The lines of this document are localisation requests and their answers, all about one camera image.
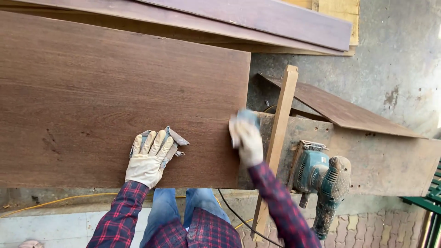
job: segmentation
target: person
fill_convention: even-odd
[[[256,189],[267,202],[269,214],[285,247],[319,248],[317,235],[308,227],[290,193],[263,161],[262,138],[257,127],[237,121],[233,128],[241,139],[241,163],[247,166]],[[130,246],[142,203],[149,190],[162,178],[164,169],[160,168],[160,163],[173,144],[173,139],[168,137],[161,148],[164,138],[164,130],[150,132],[143,147],[142,136],[135,138],[126,182],[112,202],[110,211],[99,221],[88,248]],[[147,221],[140,248],[241,247],[239,234],[211,189],[187,189],[184,222],[181,224],[175,189],[157,188]]]

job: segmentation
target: blue jeans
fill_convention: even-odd
[[[176,204],[176,191],[174,188],[157,188],[153,194],[153,206],[147,219],[147,227],[144,237],[139,245],[143,248],[150,240],[157,228],[173,219],[181,220]],[[195,207],[202,208],[207,212],[230,223],[230,219],[217,203],[213,191],[209,188],[189,188],[185,193],[184,228],[190,227]]]

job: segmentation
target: person's right hand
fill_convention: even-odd
[[[240,160],[247,167],[252,167],[263,161],[263,144],[259,129],[246,121],[237,121],[235,131],[241,140],[239,147]]]

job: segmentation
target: gloved hand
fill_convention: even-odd
[[[263,144],[259,129],[246,121],[237,121],[234,129],[241,140],[240,160],[247,167],[253,167],[263,161]]]
[[[126,182],[135,181],[142,183],[150,189],[155,187],[162,178],[164,169],[160,168],[162,160],[173,145],[173,138],[168,137],[159,150],[165,138],[165,130],[158,133],[151,131],[147,136],[144,146],[141,147],[142,135],[136,136],[133,142],[132,158],[126,171]]]

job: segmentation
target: concrete floor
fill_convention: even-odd
[[[371,0],[360,3],[360,45],[353,57],[253,54],[247,105],[262,111],[265,101],[277,103],[279,90],[257,82],[256,73],[282,76],[287,64],[299,67],[299,81],[316,85],[374,113],[427,137],[439,138],[441,130],[441,0]],[[299,102],[294,107],[307,110]],[[0,189],[0,206],[32,206],[71,195],[116,192],[108,189]],[[253,217],[256,192],[228,191],[227,200],[243,218]],[[111,196],[84,198],[82,204],[22,215],[109,208]],[[312,200],[303,213],[314,215]],[[351,195],[338,214],[375,213],[380,210],[406,210],[396,197]],[[238,220],[228,212],[233,224]]]

